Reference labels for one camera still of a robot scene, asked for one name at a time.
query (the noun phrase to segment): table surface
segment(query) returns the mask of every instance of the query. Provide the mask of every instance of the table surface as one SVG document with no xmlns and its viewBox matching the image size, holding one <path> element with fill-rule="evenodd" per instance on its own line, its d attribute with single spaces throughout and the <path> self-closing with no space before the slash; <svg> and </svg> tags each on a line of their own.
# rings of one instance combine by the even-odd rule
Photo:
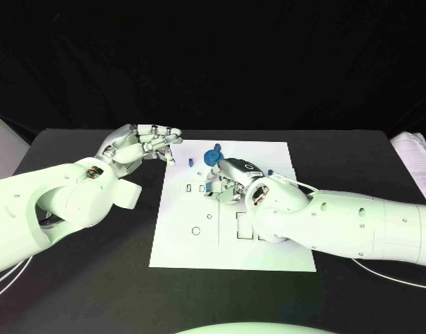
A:
<svg viewBox="0 0 426 334">
<path fill-rule="evenodd" d="M 17 173 L 95 155 L 109 133 L 44 131 Z M 382 132 L 191 130 L 184 138 L 286 141 L 301 182 L 426 203 Z M 0 333 L 175 333 L 237 321 L 337 333 L 426 333 L 426 289 L 377 277 L 334 255 L 315 252 L 317 273 L 149 268 L 164 173 L 164 161 L 145 161 L 128 177 L 144 186 L 136 209 L 115 207 L 97 226 L 34 257 L 0 296 Z M 420 266 L 366 263 L 426 283 Z"/>
</svg>

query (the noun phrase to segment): blue cap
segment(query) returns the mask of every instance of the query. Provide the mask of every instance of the blue cap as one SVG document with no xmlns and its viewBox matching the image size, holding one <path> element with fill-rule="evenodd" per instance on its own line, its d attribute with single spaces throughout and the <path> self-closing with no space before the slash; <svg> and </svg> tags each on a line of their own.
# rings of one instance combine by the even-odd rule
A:
<svg viewBox="0 0 426 334">
<path fill-rule="evenodd" d="M 221 146 L 220 144 L 216 144 L 216 148 L 206 153 L 206 164 L 210 167 L 214 167 L 220 161 L 224 159 L 223 153 L 221 153 Z"/>
</svg>

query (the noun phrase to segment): small blue piece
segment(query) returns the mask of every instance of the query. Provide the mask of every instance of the small blue piece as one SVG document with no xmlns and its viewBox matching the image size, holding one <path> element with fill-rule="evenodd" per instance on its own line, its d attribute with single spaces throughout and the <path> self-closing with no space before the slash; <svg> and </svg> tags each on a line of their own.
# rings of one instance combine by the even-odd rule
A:
<svg viewBox="0 0 426 334">
<path fill-rule="evenodd" d="M 224 159 L 223 153 L 221 153 L 221 146 L 220 144 L 216 144 L 216 148 L 206 153 L 206 164 L 210 167 L 214 167 L 220 161 Z"/>
</svg>

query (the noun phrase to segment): robotic hand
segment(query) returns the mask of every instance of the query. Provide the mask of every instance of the robotic hand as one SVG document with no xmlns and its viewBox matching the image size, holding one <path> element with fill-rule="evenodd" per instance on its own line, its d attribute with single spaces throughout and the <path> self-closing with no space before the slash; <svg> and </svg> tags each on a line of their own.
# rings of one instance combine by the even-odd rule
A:
<svg viewBox="0 0 426 334">
<path fill-rule="evenodd" d="M 217 176 L 223 191 L 214 193 Z M 312 192 L 305 194 L 298 185 Z M 270 242 L 291 239 L 343 257 L 426 266 L 426 205 L 318 190 L 273 171 L 265 176 L 242 159 L 224 159 L 213 167 L 207 191 L 206 196 L 227 205 L 245 196 L 253 228 Z"/>
<path fill-rule="evenodd" d="M 133 209 L 141 186 L 122 178 L 144 159 L 175 165 L 171 144 L 181 130 L 125 125 L 106 138 L 96 157 L 0 180 L 0 271 L 95 226 L 113 204 Z M 38 221 L 35 206 L 48 212 Z"/>
</svg>

